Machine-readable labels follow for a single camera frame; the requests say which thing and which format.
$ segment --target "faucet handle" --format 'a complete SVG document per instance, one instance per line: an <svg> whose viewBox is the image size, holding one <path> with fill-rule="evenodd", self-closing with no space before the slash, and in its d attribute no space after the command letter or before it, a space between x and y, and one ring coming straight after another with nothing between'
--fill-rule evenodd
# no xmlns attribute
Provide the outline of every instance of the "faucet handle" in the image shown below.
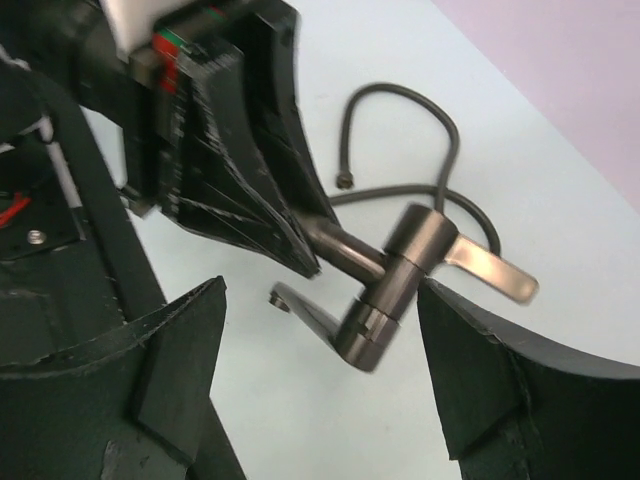
<svg viewBox="0 0 640 480"><path fill-rule="evenodd" d="M462 234L456 238L444 262L470 273L522 305L530 303L539 288L534 277Z"/></svg>
<svg viewBox="0 0 640 480"><path fill-rule="evenodd" d="M271 289L269 303L283 312L293 313L320 339L333 348L333 339L340 330L338 320L289 285L276 283Z"/></svg>

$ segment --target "white surface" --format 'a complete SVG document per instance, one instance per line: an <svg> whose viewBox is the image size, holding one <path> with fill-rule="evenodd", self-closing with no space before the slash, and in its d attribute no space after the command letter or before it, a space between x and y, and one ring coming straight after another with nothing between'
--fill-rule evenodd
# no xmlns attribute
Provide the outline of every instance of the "white surface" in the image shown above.
<svg viewBox="0 0 640 480"><path fill-rule="evenodd" d="M458 122L452 188L486 209L507 260L541 291L518 307L463 273L437 278L479 305L573 347L640 364L635 300L640 219L428 1L292 2L303 17L300 108L333 191L341 110L364 83L385 80L432 97ZM358 187L434 180L446 148L418 107L382 95L356 115ZM116 129L91 117L112 165ZM346 228L380 245L407 199L343 207ZM456 207L447 213L484 242ZM170 299L209 277L228 285L228 321L212 396L252 480L459 479L447 452L415 309L373 376L347 367L295 317L267 304L289 282L340 314L358 291L327 268L313 282L273 262L193 237L159 215L134 223Z"/></svg>

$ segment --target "purple wall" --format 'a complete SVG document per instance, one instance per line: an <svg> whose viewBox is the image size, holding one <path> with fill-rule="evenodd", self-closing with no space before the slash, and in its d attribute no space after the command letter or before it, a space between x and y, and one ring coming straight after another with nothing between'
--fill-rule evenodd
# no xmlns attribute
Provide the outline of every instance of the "purple wall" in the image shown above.
<svg viewBox="0 0 640 480"><path fill-rule="evenodd" d="M434 3L640 211L640 2Z"/></svg>

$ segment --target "cable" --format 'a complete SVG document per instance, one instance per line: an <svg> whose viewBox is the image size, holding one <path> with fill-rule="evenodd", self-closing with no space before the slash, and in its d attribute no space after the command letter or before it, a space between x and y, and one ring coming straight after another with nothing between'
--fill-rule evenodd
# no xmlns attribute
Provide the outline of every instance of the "cable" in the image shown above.
<svg viewBox="0 0 640 480"><path fill-rule="evenodd" d="M402 195L430 195L435 198L434 209L440 213L444 213L445 200L450 200L456 205L462 207L474 220L478 222L489 243L489 250L497 256L500 256L501 243L500 236L495 226L486 213L469 200L467 197L449 190L447 185L449 177L455 166L458 152L460 151L460 134L458 127L453 119L442 110L437 104L427 97L415 92L409 88L392 83L373 83L358 89L347 102L342 119L342 127L340 132L340 155L339 155L339 172L336 177L336 185L341 190L353 188L354 177L351 171L350 162L350 143L351 131L353 127L353 115L358 103L367 95L372 93L392 93L411 100L433 114L444 126L449 135L449 150L445 155L436 185L428 184L406 184L393 185L387 187L373 188L361 190L352 193L344 193L331 197L333 206L347 205L355 202L366 200L374 200L379 198L388 198Z"/></svg>
<svg viewBox="0 0 640 480"><path fill-rule="evenodd" d="M13 204L4 212L0 213L0 228L7 226L11 220L23 211L31 203L31 198L23 197L21 193L16 193L13 197Z"/></svg>

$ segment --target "red wire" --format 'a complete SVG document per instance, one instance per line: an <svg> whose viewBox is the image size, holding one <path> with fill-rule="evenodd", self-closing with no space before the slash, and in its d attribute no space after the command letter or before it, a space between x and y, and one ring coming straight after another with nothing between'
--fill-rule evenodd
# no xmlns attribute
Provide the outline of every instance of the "red wire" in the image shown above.
<svg viewBox="0 0 640 480"><path fill-rule="evenodd" d="M9 223L13 219L13 217L27 208L30 203L31 198L23 197L21 193L16 193L16 195L13 197L13 204L4 212L0 213L0 228L6 226L7 223Z"/></svg>

